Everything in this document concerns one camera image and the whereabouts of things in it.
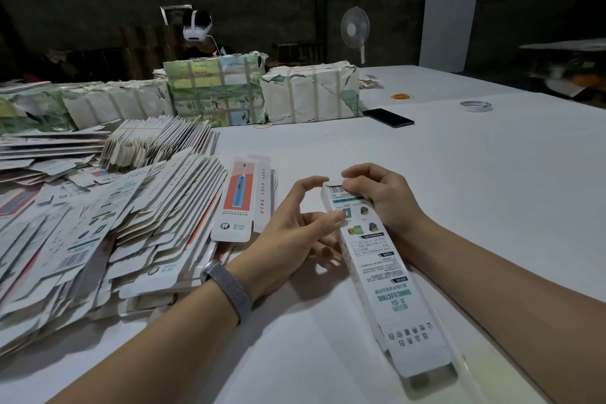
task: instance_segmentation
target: white wrapped package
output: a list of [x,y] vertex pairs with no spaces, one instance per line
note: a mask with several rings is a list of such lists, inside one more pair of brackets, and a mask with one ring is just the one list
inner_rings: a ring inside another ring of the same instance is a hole
[[347,61],[273,68],[261,78],[269,121],[305,123],[358,116],[358,68]]
[[70,87],[61,97],[79,129],[112,120],[175,116],[166,80],[111,81]]

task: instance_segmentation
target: black phone screen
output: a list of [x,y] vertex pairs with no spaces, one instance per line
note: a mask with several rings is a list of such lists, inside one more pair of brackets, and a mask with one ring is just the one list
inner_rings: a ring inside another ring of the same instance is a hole
[[392,128],[399,128],[401,126],[408,126],[409,124],[414,124],[413,120],[399,116],[398,114],[394,114],[393,112],[390,112],[389,110],[385,109],[365,110],[364,115],[367,117],[374,118],[375,120],[379,120],[384,124],[388,124]]

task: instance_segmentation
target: hand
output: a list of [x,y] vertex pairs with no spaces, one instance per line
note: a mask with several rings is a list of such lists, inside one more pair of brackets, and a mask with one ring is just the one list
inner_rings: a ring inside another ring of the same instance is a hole
[[375,163],[356,164],[341,175],[346,178],[345,190],[373,201],[392,237],[405,239],[408,231],[427,218],[404,176]]
[[310,253],[332,255],[339,240],[334,234],[345,220],[343,211],[300,213],[307,191],[322,186],[327,177],[298,180],[274,212],[256,241],[228,265],[255,300],[280,288]]

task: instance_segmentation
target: fingernail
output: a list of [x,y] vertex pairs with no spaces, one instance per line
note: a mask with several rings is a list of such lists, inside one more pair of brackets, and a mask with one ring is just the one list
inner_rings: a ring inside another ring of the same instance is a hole
[[328,214],[328,217],[335,224],[340,224],[345,220],[345,213],[343,211],[332,211]]

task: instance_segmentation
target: left hand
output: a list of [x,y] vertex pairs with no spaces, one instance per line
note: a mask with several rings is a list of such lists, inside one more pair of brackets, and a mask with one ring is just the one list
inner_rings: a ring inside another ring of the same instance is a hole
[[339,248],[334,232],[345,221],[345,213],[301,214],[299,208],[307,191],[328,180],[311,176],[295,182],[259,238],[227,266],[253,301],[284,285],[310,252],[331,255],[330,248]]

